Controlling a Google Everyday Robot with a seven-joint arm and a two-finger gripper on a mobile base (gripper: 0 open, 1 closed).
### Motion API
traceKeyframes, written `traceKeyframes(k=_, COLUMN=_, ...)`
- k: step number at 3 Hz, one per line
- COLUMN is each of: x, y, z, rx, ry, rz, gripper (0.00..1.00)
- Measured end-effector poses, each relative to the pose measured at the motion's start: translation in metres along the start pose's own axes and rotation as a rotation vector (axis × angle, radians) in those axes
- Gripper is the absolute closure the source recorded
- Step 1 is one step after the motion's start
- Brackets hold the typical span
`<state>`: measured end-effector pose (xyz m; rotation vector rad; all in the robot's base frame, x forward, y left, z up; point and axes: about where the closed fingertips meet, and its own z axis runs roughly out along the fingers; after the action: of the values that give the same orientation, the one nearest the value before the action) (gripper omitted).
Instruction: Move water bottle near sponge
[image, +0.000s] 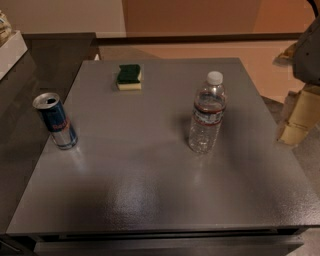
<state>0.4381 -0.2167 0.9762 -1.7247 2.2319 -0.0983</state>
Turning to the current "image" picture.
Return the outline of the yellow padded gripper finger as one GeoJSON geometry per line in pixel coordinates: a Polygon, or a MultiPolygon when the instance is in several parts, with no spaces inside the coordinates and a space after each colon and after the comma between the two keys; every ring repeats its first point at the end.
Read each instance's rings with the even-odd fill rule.
{"type": "Polygon", "coordinates": [[[279,66],[291,65],[293,63],[293,56],[296,50],[296,46],[296,43],[290,45],[274,59],[273,63],[279,66]]]}
{"type": "Polygon", "coordinates": [[[306,84],[299,92],[289,91],[277,128],[278,142],[296,146],[320,121],[320,87],[306,84]]]}

